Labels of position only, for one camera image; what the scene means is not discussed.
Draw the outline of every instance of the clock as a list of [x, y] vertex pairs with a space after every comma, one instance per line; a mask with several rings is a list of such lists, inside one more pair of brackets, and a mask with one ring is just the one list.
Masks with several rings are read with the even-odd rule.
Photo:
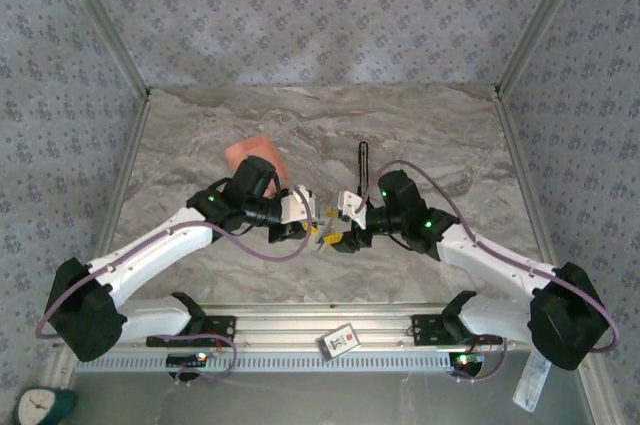
[[16, 425], [57, 425], [75, 404], [76, 393], [71, 390], [31, 387], [18, 397], [13, 420]]

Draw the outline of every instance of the white label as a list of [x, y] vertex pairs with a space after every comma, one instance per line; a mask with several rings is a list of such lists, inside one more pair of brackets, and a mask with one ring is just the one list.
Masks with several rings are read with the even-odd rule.
[[351, 325], [345, 325], [335, 332], [325, 335], [322, 337], [322, 341], [331, 358], [342, 355], [360, 345], [360, 341]]
[[529, 354], [529, 359], [513, 394], [513, 403], [527, 412], [533, 412], [538, 405], [538, 400], [540, 400], [549, 370], [551, 370], [551, 362], [544, 358], [540, 352], [533, 350]]

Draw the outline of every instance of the wall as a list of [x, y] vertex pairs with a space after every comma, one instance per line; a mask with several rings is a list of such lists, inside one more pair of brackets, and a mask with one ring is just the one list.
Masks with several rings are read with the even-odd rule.
[[587, 268], [617, 319], [609, 365], [640, 423], [639, 0], [565, 0], [509, 98], [562, 261]]
[[497, 80], [538, 0], [103, 0], [150, 86]]
[[139, 99], [79, 0], [0, 0], [0, 423], [48, 345], [56, 267], [91, 257]]

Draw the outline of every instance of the orange object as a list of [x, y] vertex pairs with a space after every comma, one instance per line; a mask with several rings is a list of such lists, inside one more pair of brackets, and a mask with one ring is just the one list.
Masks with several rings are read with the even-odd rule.
[[[266, 135], [256, 135], [255, 137], [247, 138], [242, 142], [238, 142], [235, 145], [231, 145], [224, 152], [229, 162], [229, 166], [233, 172], [240, 166], [240, 163], [249, 155], [255, 157], [264, 158], [276, 167], [276, 173], [280, 179], [280, 186], [287, 188], [289, 186], [289, 170], [276, 147], [271, 143], [269, 137]], [[271, 181], [267, 191], [264, 193], [265, 197], [270, 197], [276, 193], [276, 184]]]

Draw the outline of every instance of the marble surface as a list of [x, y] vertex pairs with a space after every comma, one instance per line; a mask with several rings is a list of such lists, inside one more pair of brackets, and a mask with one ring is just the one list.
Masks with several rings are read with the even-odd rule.
[[[323, 210], [357, 185], [357, 147], [370, 144], [371, 175], [404, 158], [430, 172], [480, 232], [538, 257], [533, 232], [497, 115], [484, 90], [442, 86], [154, 90], [125, 196], [114, 248], [168, 218], [194, 192], [228, 176], [224, 150], [266, 133], [294, 183], [312, 189]], [[413, 172], [428, 204], [444, 200]], [[374, 203], [380, 196], [373, 195]], [[242, 238], [270, 255], [299, 242], [268, 246], [266, 230]], [[466, 272], [407, 252], [386, 237], [355, 255], [309, 247], [293, 261], [268, 263], [230, 242], [191, 254], [145, 284], [139, 298], [183, 291], [207, 302], [446, 302], [463, 289], [490, 295]]]

